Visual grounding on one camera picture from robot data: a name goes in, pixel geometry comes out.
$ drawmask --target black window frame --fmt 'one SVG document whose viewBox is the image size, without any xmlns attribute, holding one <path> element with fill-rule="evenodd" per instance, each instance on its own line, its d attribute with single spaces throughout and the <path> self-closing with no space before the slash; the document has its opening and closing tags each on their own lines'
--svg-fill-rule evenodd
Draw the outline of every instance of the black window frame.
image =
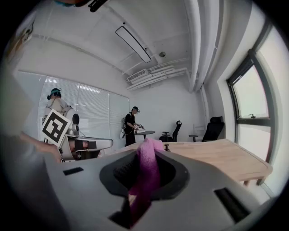
<svg viewBox="0 0 289 231">
<path fill-rule="evenodd" d="M 264 88 L 265 97 L 267 100 L 267 106 L 268 106 L 268 118 L 240 118 L 239 116 L 239 108 L 238 108 L 238 101 L 236 97 L 236 93 L 234 91 L 233 86 L 245 75 L 245 73 L 252 67 L 255 66 L 256 71 L 260 77 L 262 86 Z M 226 80 L 230 95 L 233 102 L 233 109 L 234 109 L 234 116 L 235 116 L 235 142 L 238 143 L 238 134 L 239 134 L 239 124 L 247 124 L 247 125 L 259 125 L 259 126 L 266 126 L 270 127 L 270 141 L 269 141 L 269 147 L 268 147 L 268 153 L 266 157 L 266 162 L 271 163 L 272 161 L 272 150 L 274 147 L 274 141 L 275 141 L 275 124 L 277 117 L 276 110 L 275 110 L 275 104 L 272 94 L 272 89 L 270 87 L 270 84 L 268 82 L 268 77 L 263 69 L 262 65 L 260 64 L 256 52 L 253 49 L 250 49 L 248 51 L 248 55 L 244 59 L 244 61 L 241 63 L 241 65 L 237 68 L 237 70 L 233 73 L 233 75 Z"/>
</svg>

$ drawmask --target sleeve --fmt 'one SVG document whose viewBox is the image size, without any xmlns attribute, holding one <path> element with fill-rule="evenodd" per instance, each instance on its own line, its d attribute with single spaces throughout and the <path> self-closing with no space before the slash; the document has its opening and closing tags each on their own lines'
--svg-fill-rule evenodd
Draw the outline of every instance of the sleeve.
<svg viewBox="0 0 289 231">
<path fill-rule="evenodd" d="M 130 116 L 130 114 L 127 114 L 126 115 L 126 125 L 127 125 L 127 123 L 130 123 L 131 122 L 131 116 Z"/>
</svg>

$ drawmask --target black pants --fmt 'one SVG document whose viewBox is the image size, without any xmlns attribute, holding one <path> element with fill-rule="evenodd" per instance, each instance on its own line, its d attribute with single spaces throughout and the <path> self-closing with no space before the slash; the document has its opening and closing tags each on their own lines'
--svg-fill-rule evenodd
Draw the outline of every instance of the black pants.
<svg viewBox="0 0 289 231">
<path fill-rule="evenodd" d="M 135 134 L 132 131 L 128 135 L 126 135 L 126 146 L 129 146 L 131 144 L 135 143 Z"/>
</svg>

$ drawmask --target air conditioner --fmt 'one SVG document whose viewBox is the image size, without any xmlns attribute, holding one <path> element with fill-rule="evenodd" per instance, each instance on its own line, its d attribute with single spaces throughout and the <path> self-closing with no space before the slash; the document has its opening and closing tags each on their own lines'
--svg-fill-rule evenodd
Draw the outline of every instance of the air conditioner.
<svg viewBox="0 0 289 231">
<path fill-rule="evenodd" d="M 127 81 L 127 82 L 131 82 L 132 80 L 139 79 L 139 78 L 141 78 L 141 77 L 143 77 L 143 76 L 145 76 L 145 75 L 148 75 L 148 74 L 149 74 L 148 70 L 147 70 L 147 69 L 143 69 L 143 70 L 141 70 L 141 71 L 139 71 L 139 72 L 131 75 L 130 77 L 128 77 L 128 78 L 126 79 L 126 81 Z"/>
</svg>

